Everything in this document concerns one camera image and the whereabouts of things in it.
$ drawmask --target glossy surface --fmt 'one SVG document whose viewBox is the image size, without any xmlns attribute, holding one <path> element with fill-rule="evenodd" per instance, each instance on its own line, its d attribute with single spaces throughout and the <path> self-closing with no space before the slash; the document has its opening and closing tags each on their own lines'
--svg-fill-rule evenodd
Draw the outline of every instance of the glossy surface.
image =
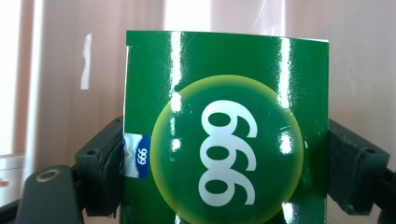
<svg viewBox="0 0 396 224">
<path fill-rule="evenodd" d="M 125 179 L 122 223 L 325 220 L 327 43 L 129 32 L 127 45 L 124 131 L 153 147 L 152 175 Z"/>
</svg>

